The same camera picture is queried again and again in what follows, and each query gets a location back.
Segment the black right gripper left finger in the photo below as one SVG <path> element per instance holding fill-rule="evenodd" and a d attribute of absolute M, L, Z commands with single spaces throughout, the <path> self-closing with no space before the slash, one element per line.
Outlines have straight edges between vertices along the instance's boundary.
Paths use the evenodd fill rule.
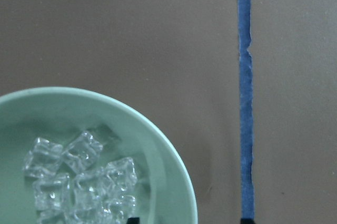
<path fill-rule="evenodd" d="M 140 224 L 140 218 L 139 217 L 130 217 L 127 219 L 126 224 Z"/>

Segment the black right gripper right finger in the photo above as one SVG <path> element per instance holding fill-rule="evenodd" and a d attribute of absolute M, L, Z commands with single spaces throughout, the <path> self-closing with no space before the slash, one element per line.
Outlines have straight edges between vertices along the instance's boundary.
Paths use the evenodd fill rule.
<path fill-rule="evenodd" d="M 240 224 L 255 224 L 255 221 L 252 218 L 241 218 Z"/>

